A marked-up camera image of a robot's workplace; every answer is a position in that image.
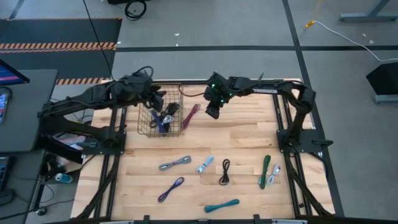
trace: pink cable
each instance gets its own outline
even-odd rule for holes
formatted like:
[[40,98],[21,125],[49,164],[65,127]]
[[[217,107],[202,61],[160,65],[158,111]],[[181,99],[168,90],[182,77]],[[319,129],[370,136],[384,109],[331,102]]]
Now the pink cable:
[[197,112],[199,111],[199,109],[200,109],[200,105],[198,105],[198,104],[193,105],[193,108],[192,108],[191,112],[188,114],[188,116],[187,116],[187,117],[185,118],[185,120],[182,122],[182,126],[183,126],[183,129],[184,129],[184,130],[188,127],[189,121],[191,120],[192,116],[193,116],[195,113],[197,113]]

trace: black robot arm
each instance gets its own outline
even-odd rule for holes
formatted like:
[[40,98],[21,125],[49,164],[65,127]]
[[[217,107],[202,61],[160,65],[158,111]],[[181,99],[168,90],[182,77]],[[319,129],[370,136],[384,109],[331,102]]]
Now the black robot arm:
[[[114,120],[111,125],[97,128],[90,125],[72,122],[64,118],[66,114],[92,109],[101,110],[110,108],[116,110],[127,106],[137,106],[142,103],[147,108],[161,111],[163,96],[166,91],[159,91],[160,86],[152,84],[152,75],[148,75],[143,67],[130,76],[125,76],[117,81],[98,84],[88,88],[84,93],[67,97],[65,100],[51,102],[44,105],[38,113],[40,119],[40,136],[43,146],[46,148],[67,148],[69,146],[58,142],[53,136],[58,133],[72,133],[86,136],[86,141],[91,141],[89,146],[83,147],[84,154],[117,154],[123,153],[125,133],[115,130]],[[77,156],[70,153],[62,155],[69,160],[80,162]]]
[[165,91],[158,90],[160,86],[152,85],[152,79],[146,72],[133,73],[117,81],[90,87],[78,96],[51,102],[43,107],[43,110],[39,112],[39,117],[63,116],[85,109],[118,109],[131,105],[137,106],[138,103],[161,111]]
[[[298,90],[298,97],[292,93]],[[285,80],[251,80],[246,77],[229,77],[225,79],[218,73],[214,73],[208,79],[204,97],[210,101],[206,113],[212,118],[218,119],[220,108],[228,103],[234,96],[247,96],[252,93],[273,94],[285,96],[289,103],[296,108],[293,123],[289,125],[284,142],[293,147],[300,145],[300,133],[302,131],[305,116],[311,112],[315,101],[315,92],[299,81]]]

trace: green cable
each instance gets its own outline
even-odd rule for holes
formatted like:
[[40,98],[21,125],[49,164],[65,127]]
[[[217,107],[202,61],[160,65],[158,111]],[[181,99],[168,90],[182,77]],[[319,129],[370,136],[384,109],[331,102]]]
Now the green cable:
[[229,202],[222,203],[221,205],[206,205],[205,212],[209,213],[209,212],[212,212],[219,208],[229,207],[229,206],[233,206],[233,205],[237,205],[237,204],[239,204],[239,199],[230,200]]
[[266,175],[267,175],[267,170],[268,170],[268,166],[269,166],[270,161],[271,161],[271,156],[270,155],[266,155],[264,157],[264,163],[263,163],[263,166],[262,166],[262,175],[259,178],[259,185],[260,185],[261,189],[264,189],[266,187],[266,182],[267,182]]

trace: floor mat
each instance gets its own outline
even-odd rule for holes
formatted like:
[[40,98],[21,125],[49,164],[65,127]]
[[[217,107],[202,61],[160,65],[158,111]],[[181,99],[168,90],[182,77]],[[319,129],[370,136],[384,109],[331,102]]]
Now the floor mat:
[[0,58],[16,69],[57,69],[58,84],[98,83],[110,78],[121,18],[16,19],[1,21]]

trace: white cable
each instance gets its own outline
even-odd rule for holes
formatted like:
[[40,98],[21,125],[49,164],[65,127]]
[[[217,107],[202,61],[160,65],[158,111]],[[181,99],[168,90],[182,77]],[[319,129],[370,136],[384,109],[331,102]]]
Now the white cable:
[[207,167],[209,164],[211,164],[211,163],[213,162],[213,160],[214,160],[214,156],[209,156],[209,158],[207,158],[206,162],[205,162],[202,166],[200,166],[200,167],[197,169],[197,173],[198,173],[198,174],[203,173],[203,171],[205,171],[206,167]]
[[173,116],[167,115],[167,116],[163,119],[162,124],[168,124],[168,123],[171,123],[171,122],[173,122],[173,121],[174,121]]
[[359,43],[357,43],[357,42],[355,42],[355,41],[349,39],[348,37],[344,36],[343,34],[340,34],[340,33],[336,32],[336,31],[334,31],[334,30],[331,30],[331,29],[328,28],[327,26],[323,25],[321,22],[314,21],[314,23],[317,23],[317,24],[323,26],[323,27],[324,27],[325,29],[327,29],[328,31],[330,31],[330,32],[332,32],[332,33],[334,33],[334,34],[339,35],[340,37],[342,37],[342,38],[344,38],[344,39],[350,41],[351,43],[353,43],[353,44],[355,44],[355,45],[358,45],[358,46],[360,46],[360,47],[363,47],[363,48],[366,49],[370,54],[372,54],[373,57],[376,58],[379,62],[388,62],[388,61],[392,61],[392,60],[398,60],[398,58],[390,58],[390,59],[381,60],[381,59],[379,59],[371,50],[369,50],[367,47],[363,46],[362,44],[359,44]]
[[279,173],[279,171],[280,171],[280,165],[276,164],[275,167],[274,167],[274,171],[272,172],[272,174],[267,179],[267,185],[274,184],[275,175],[277,175]]

